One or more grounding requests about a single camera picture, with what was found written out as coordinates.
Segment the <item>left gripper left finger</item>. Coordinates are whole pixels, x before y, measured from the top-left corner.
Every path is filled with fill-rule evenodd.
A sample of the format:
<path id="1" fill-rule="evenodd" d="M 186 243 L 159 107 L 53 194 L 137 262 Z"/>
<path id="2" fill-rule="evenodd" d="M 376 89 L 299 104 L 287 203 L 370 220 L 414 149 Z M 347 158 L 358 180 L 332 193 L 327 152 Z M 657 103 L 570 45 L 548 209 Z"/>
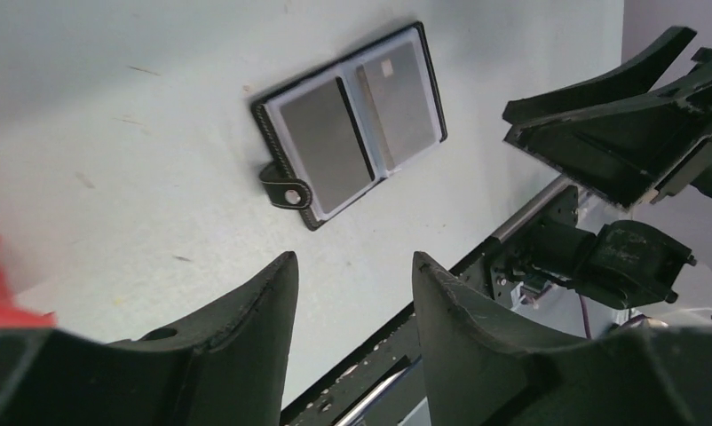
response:
<path id="1" fill-rule="evenodd" d="M 297 295 L 288 251 L 138 340 L 0 329 L 0 425 L 275 425 Z"/>

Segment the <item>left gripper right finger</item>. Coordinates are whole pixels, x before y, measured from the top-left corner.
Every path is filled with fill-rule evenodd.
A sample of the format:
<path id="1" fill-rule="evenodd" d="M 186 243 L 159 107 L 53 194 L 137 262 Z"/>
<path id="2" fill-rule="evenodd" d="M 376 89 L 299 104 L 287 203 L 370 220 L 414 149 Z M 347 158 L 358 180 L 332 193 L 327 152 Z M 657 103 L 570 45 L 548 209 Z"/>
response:
<path id="1" fill-rule="evenodd" d="M 412 286 L 435 425 L 712 425 L 712 327 L 584 339 L 504 308 L 419 251 Z"/>

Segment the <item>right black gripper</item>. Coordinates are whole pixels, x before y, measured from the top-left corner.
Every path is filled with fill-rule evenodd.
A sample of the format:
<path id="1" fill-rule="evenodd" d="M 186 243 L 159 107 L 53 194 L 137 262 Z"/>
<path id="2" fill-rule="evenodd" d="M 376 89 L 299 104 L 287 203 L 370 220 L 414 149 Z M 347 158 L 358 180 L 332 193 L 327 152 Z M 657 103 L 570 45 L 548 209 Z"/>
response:
<path id="1" fill-rule="evenodd" d="M 508 102 L 505 141 L 621 209 L 687 186 L 712 199 L 712 48 L 658 85 L 696 35 L 672 26 L 605 74 Z"/>

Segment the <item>black leather card holder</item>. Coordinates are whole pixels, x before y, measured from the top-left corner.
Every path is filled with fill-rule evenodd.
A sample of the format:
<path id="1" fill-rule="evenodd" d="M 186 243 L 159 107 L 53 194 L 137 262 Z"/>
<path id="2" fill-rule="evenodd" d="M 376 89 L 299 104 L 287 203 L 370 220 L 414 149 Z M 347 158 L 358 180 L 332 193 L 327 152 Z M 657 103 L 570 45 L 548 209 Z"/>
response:
<path id="1" fill-rule="evenodd" d="M 272 156 L 260 171 L 260 183 L 274 207 L 298 212 L 311 231 L 409 163 L 387 173 L 355 71 L 357 61 L 369 51 L 404 39 L 418 42 L 426 64 L 441 131 L 439 145 L 447 139 L 447 125 L 421 21 L 281 84 L 250 103 L 251 115 Z"/>

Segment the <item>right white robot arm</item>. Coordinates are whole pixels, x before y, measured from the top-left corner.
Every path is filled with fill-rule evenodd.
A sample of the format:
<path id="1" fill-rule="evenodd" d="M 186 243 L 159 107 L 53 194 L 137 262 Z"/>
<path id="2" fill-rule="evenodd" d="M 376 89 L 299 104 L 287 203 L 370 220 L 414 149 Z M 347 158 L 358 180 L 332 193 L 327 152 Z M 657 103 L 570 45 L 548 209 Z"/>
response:
<path id="1" fill-rule="evenodd" d="M 482 283 L 515 304 L 568 288 L 635 325 L 712 327 L 712 271 L 663 231 L 624 217 L 590 232 L 577 225 L 581 195 L 621 212 L 692 187 L 712 199 L 712 47 L 663 86 L 658 80 L 695 37 L 673 26 L 617 68 L 507 103 L 505 141 L 558 177 L 482 244 Z"/>

